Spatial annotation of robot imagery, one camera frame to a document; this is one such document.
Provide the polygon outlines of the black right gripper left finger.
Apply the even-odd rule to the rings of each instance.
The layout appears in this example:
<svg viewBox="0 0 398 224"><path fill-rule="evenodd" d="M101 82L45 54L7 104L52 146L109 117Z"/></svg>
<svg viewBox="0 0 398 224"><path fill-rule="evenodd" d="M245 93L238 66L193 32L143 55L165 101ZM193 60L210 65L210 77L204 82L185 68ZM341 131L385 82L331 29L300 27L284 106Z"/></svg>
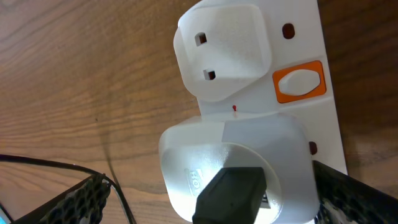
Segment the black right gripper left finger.
<svg viewBox="0 0 398 224"><path fill-rule="evenodd" d="M91 175L14 223L99 224L110 191L103 174Z"/></svg>

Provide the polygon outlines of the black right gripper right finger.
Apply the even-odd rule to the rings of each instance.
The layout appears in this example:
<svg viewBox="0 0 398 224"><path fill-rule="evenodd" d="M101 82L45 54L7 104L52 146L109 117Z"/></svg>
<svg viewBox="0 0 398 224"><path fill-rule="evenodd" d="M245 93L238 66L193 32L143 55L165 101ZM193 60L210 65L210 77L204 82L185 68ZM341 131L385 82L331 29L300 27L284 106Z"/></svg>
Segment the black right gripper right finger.
<svg viewBox="0 0 398 224"><path fill-rule="evenodd" d="M397 223L397 199L313 161L320 208L315 223Z"/></svg>

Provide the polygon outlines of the blue Galaxy smartphone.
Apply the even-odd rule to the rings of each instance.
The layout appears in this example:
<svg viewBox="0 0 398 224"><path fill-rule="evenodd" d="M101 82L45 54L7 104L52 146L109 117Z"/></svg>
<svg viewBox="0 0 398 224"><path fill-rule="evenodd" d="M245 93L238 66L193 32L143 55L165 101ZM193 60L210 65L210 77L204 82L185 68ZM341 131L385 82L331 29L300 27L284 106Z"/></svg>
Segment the blue Galaxy smartphone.
<svg viewBox="0 0 398 224"><path fill-rule="evenodd" d="M0 208L0 224L10 224L11 221L3 209Z"/></svg>

